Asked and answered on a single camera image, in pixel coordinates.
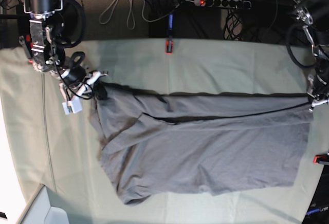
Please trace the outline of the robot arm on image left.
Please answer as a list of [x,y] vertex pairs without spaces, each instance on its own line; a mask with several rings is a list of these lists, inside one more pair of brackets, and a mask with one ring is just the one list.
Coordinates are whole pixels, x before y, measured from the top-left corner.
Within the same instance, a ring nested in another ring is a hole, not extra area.
[[36,71],[59,81],[66,103],[75,100],[104,100],[106,88],[99,80],[106,73],[87,70],[85,53],[67,56],[66,49],[78,46],[85,36],[86,17],[76,0],[24,0],[29,16],[31,61]]

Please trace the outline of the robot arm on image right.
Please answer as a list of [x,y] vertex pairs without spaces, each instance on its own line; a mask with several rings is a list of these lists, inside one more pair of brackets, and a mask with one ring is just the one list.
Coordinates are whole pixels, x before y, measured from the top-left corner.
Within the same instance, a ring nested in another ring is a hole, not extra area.
[[[285,45],[290,59],[301,69],[313,69],[307,79],[309,88],[309,111],[328,104],[328,0],[294,0],[292,15],[296,22],[288,28]],[[300,63],[294,56],[290,37],[294,30],[302,29],[310,43],[315,62],[310,65]]]

